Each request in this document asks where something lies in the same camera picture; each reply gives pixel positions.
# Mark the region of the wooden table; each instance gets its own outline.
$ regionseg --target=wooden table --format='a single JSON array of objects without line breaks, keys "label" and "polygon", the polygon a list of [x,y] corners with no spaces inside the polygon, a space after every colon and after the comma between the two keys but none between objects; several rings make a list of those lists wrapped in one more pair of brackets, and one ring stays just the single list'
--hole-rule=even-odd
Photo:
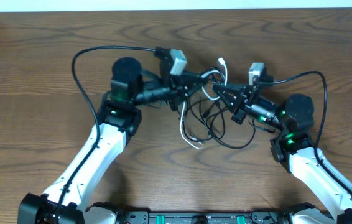
[{"label": "wooden table", "polygon": [[[253,62],[265,62],[277,79],[322,71],[329,102],[320,147],[352,181],[352,9],[0,13],[0,223],[14,223],[25,194],[41,194],[86,141],[93,119],[70,64],[79,50],[96,45],[182,49],[196,72],[223,57],[236,83],[246,82]],[[78,61],[78,75],[96,107],[109,90],[113,62],[125,56],[158,72],[158,60],[147,52],[102,50]],[[318,77],[266,94],[281,102],[297,92],[313,98],[315,137],[323,100]],[[240,151],[215,142],[199,151],[182,140],[178,115],[169,107],[142,113],[137,134],[101,179],[92,202],[229,211],[310,202],[324,209],[274,162],[273,134],[258,131]],[[251,127],[230,117],[225,141],[244,144]],[[203,133],[192,119],[189,128]]]}]

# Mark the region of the green light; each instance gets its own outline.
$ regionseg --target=green light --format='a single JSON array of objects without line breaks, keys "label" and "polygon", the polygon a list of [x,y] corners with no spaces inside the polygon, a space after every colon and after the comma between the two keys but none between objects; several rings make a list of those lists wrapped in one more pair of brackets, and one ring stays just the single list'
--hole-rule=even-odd
[{"label": "green light", "polygon": [[294,134],[293,134],[293,133],[290,133],[290,134],[288,134],[288,135],[286,136],[286,138],[291,138],[292,136],[294,136]]}]

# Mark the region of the wood grain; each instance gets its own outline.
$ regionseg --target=wood grain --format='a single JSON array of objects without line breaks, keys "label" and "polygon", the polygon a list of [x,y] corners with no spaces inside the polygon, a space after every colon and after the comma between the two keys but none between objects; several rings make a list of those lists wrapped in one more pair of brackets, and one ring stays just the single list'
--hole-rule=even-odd
[{"label": "wood grain", "polygon": [[[232,82],[246,82],[253,62],[265,62],[277,79],[322,71],[329,103],[320,147],[352,180],[352,9],[0,13],[0,223],[14,223],[24,195],[41,194],[84,144],[93,121],[70,62],[95,45],[175,47],[197,72],[222,56]],[[123,56],[158,71],[158,61],[146,52],[82,56],[77,71],[96,106],[109,90],[112,63]],[[280,101],[296,92],[313,98],[315,136],[322,110],[317,77],[266,95]],[[249,210],[310,202],[324,209],[274,162],[273,135],[258,132],[242,151],[214,142],[198,151],[182,141],[177,114],[169,108],[142,112],[136,136],[105,173],[92,202],[152,210]],[[226,124],[230,144],[250,138],[248,125]],[[188,128],[203,133],[193,120]]]}]

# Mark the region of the white wall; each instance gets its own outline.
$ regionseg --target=white wall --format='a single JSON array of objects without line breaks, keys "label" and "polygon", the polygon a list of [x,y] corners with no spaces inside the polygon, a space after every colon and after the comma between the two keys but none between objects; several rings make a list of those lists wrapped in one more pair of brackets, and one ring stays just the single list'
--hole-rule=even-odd
[{"label": "white wall", "polygon": [[0,0],[0,12],[352,7],[352,0]]}]

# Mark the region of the robotic arm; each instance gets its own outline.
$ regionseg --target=robotic arm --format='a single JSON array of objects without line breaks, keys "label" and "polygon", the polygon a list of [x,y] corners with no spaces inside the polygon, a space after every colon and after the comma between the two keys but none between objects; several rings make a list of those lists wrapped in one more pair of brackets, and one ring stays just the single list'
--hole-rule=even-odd
[{"label": "robotic arm", "polygon": [[[97,113],[100,141],[96,149],[86,159],[97,135],[94,126],[86,144],[66,171],[41,196],[25,196],[19,207],[18,223],[49,223],[58,206],[60,223],[92,223],[92,220],[95,223],[116,223],[117,215],[112,211],[100,208],[85,211],[104,172],[122,153],[139,127],[141,111],[136,106],[164,101],[172,111],[177,111],[179,104],[208,82],[208,77],[185,70],[187,59],[182,51],[158,47],[154,55],[160,59],[160,77],[143,70],[134,58],[121,58],[114,63],[111,92],[104,95]],[[142,76],[150,78],[150,81],[144,82]],[[352,183],[326,160],[320,149],[315,154],[315,143],[308,133],[314,124],[311,98],[292,95],[278,105],[261,96],[265,88],[261,83],[272,81],[264,64],[254,63],[249,70],[248,85],[214,84],[213,91],[232,112],[231,119],[236,123],[242,124],[248,115],[280,131],[277,138],[271,139],[274,159],[288,173],[303,181],[334,218],[313,214],[309,210],[311,213],[291,215],[292,223],[343,223],[343,220],[352,219],[352,194],[346,191],[346,186],[352,189]],[[72,177],[73,171],[84,159],[86,161]],[[60,195],[70,178],[72,182],[60,203]]]}]

